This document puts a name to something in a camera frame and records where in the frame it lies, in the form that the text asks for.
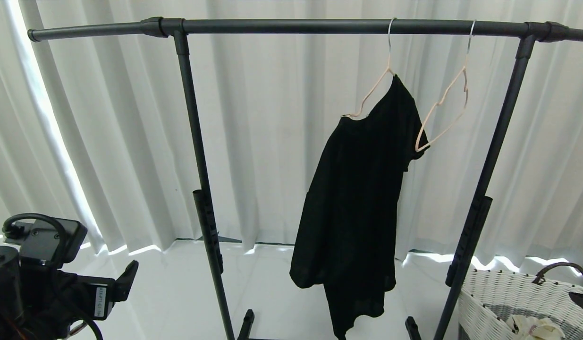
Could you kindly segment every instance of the hanger hook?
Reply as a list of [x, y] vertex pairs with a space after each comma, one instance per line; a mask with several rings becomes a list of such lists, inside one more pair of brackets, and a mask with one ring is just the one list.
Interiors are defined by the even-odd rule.
[[468, 39], [468, 51], [465, 53], [470, 54], [470, 45], [472, 44], [472, 37], [474, 36], [474, 26], [476, 24], [476, 20], [472, 22], [472, 28], [470, 28], [470, 39]]
[[393, 17], [390, 20], [390, 25], [388, 25], [388, 52], [392, 53], [392, 40], [391, 40], [391, 30], [392, 30], [392, 22], [394, 22], [396, 17]]

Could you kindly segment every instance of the laundry basket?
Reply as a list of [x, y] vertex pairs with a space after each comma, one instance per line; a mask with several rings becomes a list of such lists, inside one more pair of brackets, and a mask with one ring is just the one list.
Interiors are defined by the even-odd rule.
[[549, 281], [544, 274], [567, 265], [583, 275], [574, 263], [555, 263], [537, 276], [508, 271], [472, 271], [459, 296], [459, 340], [512, 340], [505, 323], [510, 315], [549, 318], [566, 340], [583, 340], [583, 287]]

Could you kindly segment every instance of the black cable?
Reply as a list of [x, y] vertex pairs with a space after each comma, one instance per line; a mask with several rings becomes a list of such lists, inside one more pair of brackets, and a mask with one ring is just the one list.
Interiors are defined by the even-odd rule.
[[56, 232], [59, 235], [59, 244], [56, 246], [56, 252], [54, 253], [54, 257], [52, 258], [52, 262], [50, 263], [50, 275], [48, 275], [48, 283], [52, 286], [52, 292], [56, 296], [56, 299], [60, 301], [63, 306], [65, 306], [73, 315], [77, 316], [81, 319], [84, 323], [86, 323], [96, 340], [103, 340], [103, 336], [101, 330], [96, 325], [94, 320], [92, 320], [84, 311], [78, 308], [74, 303], [69, 301], [62, 292], [59, 290], [58, 286], [56, 286], [56, 275], [58, 274], [58, 266], [59, 264], [63, 263], [63, 258], [65, 257], [65, 248], [67, 247], [67, 232], [65, 231], [65, 227], [62, 226], [56, 218], [43, 215], [41, 213], [20, 213], [18, 215], [14, 215], [6, 221], [4, 221], [4, 227], [2, 228], [2, 232], [7, 233], [8, 230], [11, 228], [14, 222], [20, 220], [39, 220], [50, 224], [56, 229]]

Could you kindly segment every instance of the tile floor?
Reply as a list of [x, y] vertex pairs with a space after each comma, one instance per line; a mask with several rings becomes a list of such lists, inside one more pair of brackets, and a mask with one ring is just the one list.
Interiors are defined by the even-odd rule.
[[[236, 336], [251, 308], [253, 338], [335, 340], [322, 286], [298, 289], [289, 278], [292, 247], [258, 245], [246, 253], [239, 244], [220, 246]], [[140, 269], [128, 301], [117, 304], [109, 318], [99, 322], [106, 340], [225, 339], [203, 242], [177, 241], [166, 252], [150, 250], [134, 256], [93, 255], [85, 249], [65, 270], [116, 277], [132, 259], [140, 262]], [[348, 340], [408, 340], [404, 327], [408, 315], [418, 322], [422, 338], [432, 339], [448, 293], [444, 285], [448, 265], [413, 253], [404, 264], [398, 261], [397, 287], [386, 293], [386, 312], [379, 318], [358, 318]], [[576, 280], [568, 271], [556, 275], [561, 275], [557, 280]], [[445, 340], [456, 338], [454, 316]], [[74, 339], [93, 336], [86, 329]]]

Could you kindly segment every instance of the camera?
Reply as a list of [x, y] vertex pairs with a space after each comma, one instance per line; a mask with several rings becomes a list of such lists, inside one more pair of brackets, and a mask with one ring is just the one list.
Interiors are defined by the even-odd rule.
[[0, 340], [66, 339], [86, 326], [101, 340], [95, 321], [127, 300], [138, 261], [116, 280], [61, 271], [88, 233], [79, 221], [22, 213], [8, 218], [2, 233], [20, 248], [0, 246]]

